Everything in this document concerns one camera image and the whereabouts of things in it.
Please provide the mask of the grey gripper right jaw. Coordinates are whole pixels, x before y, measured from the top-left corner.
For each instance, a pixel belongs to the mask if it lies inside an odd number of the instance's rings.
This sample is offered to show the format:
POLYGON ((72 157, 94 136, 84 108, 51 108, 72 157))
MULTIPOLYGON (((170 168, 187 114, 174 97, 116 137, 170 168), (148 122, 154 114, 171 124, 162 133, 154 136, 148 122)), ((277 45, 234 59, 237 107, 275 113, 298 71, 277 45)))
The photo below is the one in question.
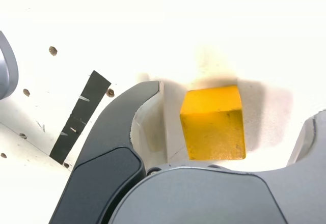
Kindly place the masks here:
POLYGON ((325 223, 325 112, 305 122, 313 144, 282 169, 178 167, 138 183, 110 223, 325 223))

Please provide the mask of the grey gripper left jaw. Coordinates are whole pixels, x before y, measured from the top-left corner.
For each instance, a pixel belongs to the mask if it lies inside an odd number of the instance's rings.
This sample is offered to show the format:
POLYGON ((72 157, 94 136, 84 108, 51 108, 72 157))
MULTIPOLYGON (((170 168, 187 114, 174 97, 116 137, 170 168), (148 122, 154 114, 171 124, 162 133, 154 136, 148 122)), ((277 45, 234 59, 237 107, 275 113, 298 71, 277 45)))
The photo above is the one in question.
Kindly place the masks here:
POLYGON ((160 93, 159 81, 141 82, 100 114, 77 158, 50 223, 108 223, 123 197, 146 177, 131 142, 137 110, 160 93))

